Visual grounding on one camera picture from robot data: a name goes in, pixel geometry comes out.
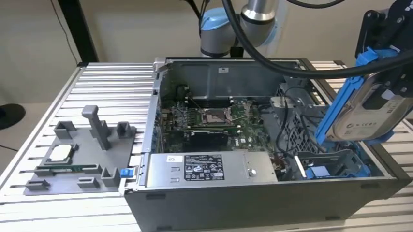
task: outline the hard drive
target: hard drive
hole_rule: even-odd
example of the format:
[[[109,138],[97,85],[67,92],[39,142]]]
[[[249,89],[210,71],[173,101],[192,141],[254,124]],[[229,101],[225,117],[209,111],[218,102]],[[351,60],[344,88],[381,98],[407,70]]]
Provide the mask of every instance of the hard drive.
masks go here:
[[[353,91],[337,118],[335,120],[331,118],[327,141],[368,141],[375,144],[385,142],[393,135],[393,128],[412,110],[413,99],[385,92],[381,95],[388,100],[384,106],[380,109],[365,109],[364,103],[381,85],[384,83],[379,81],[377,74],[365,77],[360,89]]]

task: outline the blue latch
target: blue latch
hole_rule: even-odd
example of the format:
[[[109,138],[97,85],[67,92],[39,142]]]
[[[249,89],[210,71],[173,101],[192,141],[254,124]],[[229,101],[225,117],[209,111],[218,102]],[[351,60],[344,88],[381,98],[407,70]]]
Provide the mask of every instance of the blue latch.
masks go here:
[[[135,173],[134,169],[125,168],[121,170],[121,178],[133,178],[134,173]]]

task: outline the white label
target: white label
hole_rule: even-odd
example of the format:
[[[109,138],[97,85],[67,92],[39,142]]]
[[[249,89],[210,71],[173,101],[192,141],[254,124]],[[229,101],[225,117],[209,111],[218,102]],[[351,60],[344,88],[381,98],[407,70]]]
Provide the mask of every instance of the white label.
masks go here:
[[[403,104],[401,98],[393,98],[379,110],[365,110],[363,106],[357,106],[356,110],[347,115],[347,119],[340,122],[337,135],[347,140],[361,140],[372,138],[380,132],[391,115]]]
[[[167,156],[169,163],[182,163],[184,156]]]
[[[230,72],[230,68],[218,68],[220,73],[228,73]]]

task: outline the power supply label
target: power supply label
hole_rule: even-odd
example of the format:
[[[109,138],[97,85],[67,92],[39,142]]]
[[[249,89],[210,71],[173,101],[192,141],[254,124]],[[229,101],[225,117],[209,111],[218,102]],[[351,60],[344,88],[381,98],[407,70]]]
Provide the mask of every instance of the power supply label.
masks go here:
[[[186,181],[225,180],[222,156],[186,156],[185,171]]]

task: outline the motherboard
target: motherboard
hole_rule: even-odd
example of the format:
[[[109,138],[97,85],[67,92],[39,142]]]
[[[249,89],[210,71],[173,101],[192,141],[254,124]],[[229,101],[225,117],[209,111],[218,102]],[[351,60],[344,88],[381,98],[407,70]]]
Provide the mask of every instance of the motherboard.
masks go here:
[[[205,108],[202,101],[188,98],[163,108],[166,152],[245,149],[274,153],[254,100],[228,100],[228,104],[229,107]]]

